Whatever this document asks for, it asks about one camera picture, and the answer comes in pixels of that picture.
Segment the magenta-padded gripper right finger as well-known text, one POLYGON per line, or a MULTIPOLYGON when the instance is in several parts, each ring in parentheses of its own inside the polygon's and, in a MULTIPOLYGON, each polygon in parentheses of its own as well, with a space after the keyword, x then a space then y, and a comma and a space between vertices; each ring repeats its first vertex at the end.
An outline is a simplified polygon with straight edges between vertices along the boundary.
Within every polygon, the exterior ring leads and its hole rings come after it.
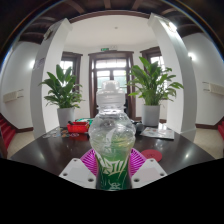
POLYGON ((162 153, 157 150, 147 149, 139 152, 132 149, 128 164, 131 187, 141 188, 165 177, 167 173, 159 164, 161 159, 162 153))

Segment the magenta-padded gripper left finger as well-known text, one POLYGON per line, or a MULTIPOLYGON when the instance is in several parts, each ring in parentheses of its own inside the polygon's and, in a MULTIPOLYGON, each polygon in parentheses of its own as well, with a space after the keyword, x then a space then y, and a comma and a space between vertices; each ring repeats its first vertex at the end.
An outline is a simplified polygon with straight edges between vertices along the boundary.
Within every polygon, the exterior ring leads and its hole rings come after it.
POLYGON ((90 149, 80 159, 73 158, 60 173, 60 177, 78 186, 95 189, 97 173, 95 151, 90 149))

